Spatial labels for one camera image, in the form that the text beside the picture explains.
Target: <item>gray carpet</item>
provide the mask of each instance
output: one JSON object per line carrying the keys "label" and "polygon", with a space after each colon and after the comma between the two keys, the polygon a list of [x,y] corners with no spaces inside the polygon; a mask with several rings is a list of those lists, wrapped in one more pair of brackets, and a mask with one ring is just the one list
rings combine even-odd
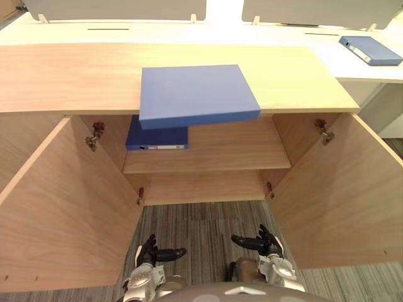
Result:
{"label": "gray carpet", "polygon": [[403,159],[403,138],[384,138],[388,146]]}
{"label": "gray carpet", "polygon": [[[230,236],[235,233],[253,237],[259,223],[264,223],[284,243],[265,201],[148,206],[139,221],[116,286],[0,294],[0,301],[114,302],[122,294],[122,279],[133,268],[137,246],[151,233],[156,234],[160,248],[188,249],[182,259],[165,264],[167,276],[181,274],[187,284],[223,281],[225,266],[229,262],[241,256],[257,257],[257,253],[232,243]],[[293,262],[286,244],[285,255]],[[297,270],[297,275],[308,292],[334,302],[403,301],[403,265],[400,263],[305,269]]]}

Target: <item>open cabinet door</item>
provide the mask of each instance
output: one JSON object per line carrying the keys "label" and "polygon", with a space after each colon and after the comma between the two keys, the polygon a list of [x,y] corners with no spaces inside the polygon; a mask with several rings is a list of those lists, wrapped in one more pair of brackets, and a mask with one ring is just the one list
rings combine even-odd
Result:
{"label": "open cabinet door", "polygon": [[90,135],[63,118],[0,194],[0,291],[116,283],[142,206]]}
{"label": "open cabinet door", "polygon": [[315,142],[270,199],[297,266],[403,261],[402,160],[356,115],[328,131],[335,139]]}

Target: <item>blue folder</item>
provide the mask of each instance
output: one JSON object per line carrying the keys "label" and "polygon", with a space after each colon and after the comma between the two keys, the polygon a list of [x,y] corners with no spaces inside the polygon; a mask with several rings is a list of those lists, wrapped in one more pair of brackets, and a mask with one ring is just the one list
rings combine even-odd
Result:
{"label": "blue folder", "polygon": [[140,126],[139,116],[133,116],[126,140],[127,150],[185,148],[188,148],[187,127],[143,130]]}
{"label": "blue folder", "polygon": [[143,129],[254,120],[259,113],[238,65],[143,68]]}
{"label": "blue folder", "polygon": [[370,36],[342,36],[339,43],[371,66],[399,65],[403,58]]}

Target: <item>wood grain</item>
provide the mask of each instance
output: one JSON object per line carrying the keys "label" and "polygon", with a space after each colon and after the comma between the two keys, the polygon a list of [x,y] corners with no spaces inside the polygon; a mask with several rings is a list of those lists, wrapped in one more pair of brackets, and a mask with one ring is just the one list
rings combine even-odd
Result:
{"label": "wood grain", "polygon": [[320,137],[320,133],[315,127],[315,121],[317,119],[325,120],[326,127],[329,128],[338,116],[337,113],[273,115],[291,165],[295,165]]}
{"label": "wood grain", "polygon": [[61,119],[61,115],[0,117],[0,192]]}
{"label": "wood grain", "polygon": [[105,131],[98,144],[102,145],[116,166],[122,170],[126,159],[126,139],[132,116],[82,115],[81,119],[91,131],[94,122],[102,121],[105,123]]}
{"label": "wood grain", "polygon": [[156,173],[146,183],[146,205],[264,199],[258,171]]}
{"label": "wood grain", "polygon": [[270,200],[298,268],[402,261],[403,161],[356,115],[330,130]]}
{"label": "wood grain", "polygon": [[189,127],[189,149],[129,151],[123,172],[289,168],[273,120]]}
{"label": "wood grain", "polygon": [[270,170],[260,170],[260,175],[262,178],[262,185],[264,191],[266,192],[266,197],[268,194],[267,183],[271,183],[271,188],[274,189],[277,184],[283,179],[284,175],[288,173],[290,169],[270,169]]}
{"label": "wood grain", "polygon": [[0,194],[0,291],[114,284],[142,212],[99,146],[64,118]]}
{"label": "wood grain", "polygon": [[225,64],[239,65],[262,113],[358,109],[308,47],[66,43],[0,47],[0,112],[135,114],[143,67]]}

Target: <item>cabinet hinge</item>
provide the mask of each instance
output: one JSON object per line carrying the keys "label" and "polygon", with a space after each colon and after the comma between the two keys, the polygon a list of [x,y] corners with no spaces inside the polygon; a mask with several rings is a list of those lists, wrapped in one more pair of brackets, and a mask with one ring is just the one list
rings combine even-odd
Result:
{"label": "cabinet hinge", "polygon": [[267,185],[267,189],[268,189],[266,198],[270,197],[271,199],[273,199],[275,197],[275,194],[273,192],[273,188],[271,187],[271,182],[267,182],[266,185]]}
{"label": "cabinet hinge", "polygon": [[100,140],[104,131],[105,124],[102,121],[97,121],[93,124],[93,136],[86,137],[86,144],[93,152],[96,150],[96,142]]}
{"label": "cabinet hinge", "polygon": [[316,120],[315,127],[317,128],[318,132],[321,134],[322,143],[326,146],[330,143],[333,138],[335,137],[333,132],[326,131],[325,128],[326,121],[325,120]]}
{"label": "cabinet hinge", "polygon": [[144,195],[144,187],[141,187],[139,189],[139,198],[137,198],[137,205],[139,206],[141,201],[143,200],[143,195]]}

